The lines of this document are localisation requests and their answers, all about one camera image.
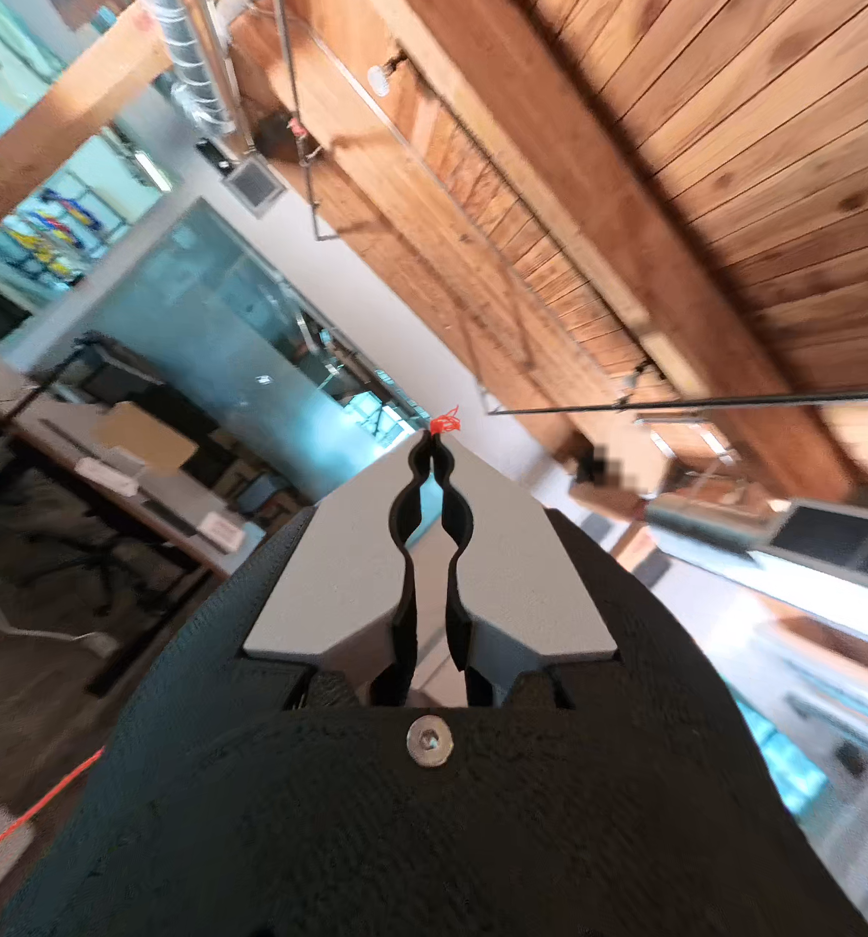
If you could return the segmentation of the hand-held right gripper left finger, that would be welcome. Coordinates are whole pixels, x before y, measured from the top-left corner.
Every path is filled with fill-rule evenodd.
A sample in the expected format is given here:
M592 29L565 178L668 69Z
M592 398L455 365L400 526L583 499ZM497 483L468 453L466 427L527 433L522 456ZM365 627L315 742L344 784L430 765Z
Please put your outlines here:
M414 566L433 436L414 433L323 498L243 644L265 661L408 689L417 662Z

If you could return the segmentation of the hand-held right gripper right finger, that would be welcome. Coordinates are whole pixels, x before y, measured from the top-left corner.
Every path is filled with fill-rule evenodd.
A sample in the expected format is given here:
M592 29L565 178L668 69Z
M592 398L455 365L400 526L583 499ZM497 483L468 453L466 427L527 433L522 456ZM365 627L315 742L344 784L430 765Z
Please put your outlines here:
M614 661L617 645L547 511L455 432L436 436L451 657L467 682Z

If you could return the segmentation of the long wooden desk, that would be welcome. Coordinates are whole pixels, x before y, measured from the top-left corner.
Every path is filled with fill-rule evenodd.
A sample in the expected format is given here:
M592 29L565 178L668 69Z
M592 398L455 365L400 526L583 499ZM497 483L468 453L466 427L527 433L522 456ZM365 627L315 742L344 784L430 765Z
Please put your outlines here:
M0 469L0 497L34 470L81 501L111 533L98 543L32 534L35 543L69 546L79 555L31 572L23 583L69 568L95 569L103 588L97 614L107 615L114 602L112 571L119 570L128 575L141 606L161 613L126 645L110 643L109 663L86 687L97 697L109 692L207 581L227 581L266 538L182 469L160 477L123 451L100 446L93 429L108 409L53 396L65 370L104 344L97 333L76 339L71 354L34 386L0 361L0 438L10 454Z

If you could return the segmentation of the tan chair back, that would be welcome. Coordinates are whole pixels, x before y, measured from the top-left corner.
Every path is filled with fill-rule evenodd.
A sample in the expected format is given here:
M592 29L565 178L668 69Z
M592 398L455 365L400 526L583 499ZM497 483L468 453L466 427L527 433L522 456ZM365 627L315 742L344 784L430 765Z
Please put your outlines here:
M197 442L129 401L99 416L93 437L106 450L123 451L160 477L175 475L199 449Z

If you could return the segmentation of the shelf with coloured bins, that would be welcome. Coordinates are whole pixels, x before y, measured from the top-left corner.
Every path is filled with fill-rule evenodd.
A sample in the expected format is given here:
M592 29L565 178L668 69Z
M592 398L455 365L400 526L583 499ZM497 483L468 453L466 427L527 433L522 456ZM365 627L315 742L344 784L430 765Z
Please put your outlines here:
M35 190L0 223L0 261L31 282L75 287L129 227L70 174Z

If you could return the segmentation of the white wall vent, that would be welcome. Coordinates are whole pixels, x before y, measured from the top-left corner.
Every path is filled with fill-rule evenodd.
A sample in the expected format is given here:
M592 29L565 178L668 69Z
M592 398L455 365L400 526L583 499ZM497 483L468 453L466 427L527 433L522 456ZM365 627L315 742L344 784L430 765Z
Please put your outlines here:
M236 163L223 184L256 218L266 216L277 201L287 192L287 185L258 155L250 155Z

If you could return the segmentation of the narrow silver air duct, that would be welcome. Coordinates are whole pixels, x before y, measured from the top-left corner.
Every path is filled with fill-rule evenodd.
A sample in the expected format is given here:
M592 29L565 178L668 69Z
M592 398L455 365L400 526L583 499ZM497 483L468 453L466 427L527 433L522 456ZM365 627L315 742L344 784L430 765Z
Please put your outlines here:
M174 74L172 99L208 138L238 135L249 147L229 36L213 1L144 1L157 23Z

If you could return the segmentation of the wooden post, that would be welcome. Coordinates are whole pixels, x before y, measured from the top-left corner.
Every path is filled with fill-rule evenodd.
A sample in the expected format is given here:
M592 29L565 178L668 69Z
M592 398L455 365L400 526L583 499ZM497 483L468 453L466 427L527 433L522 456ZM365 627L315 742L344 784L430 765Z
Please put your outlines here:
M0 222L170 65L153 9L134 2L0 137Z

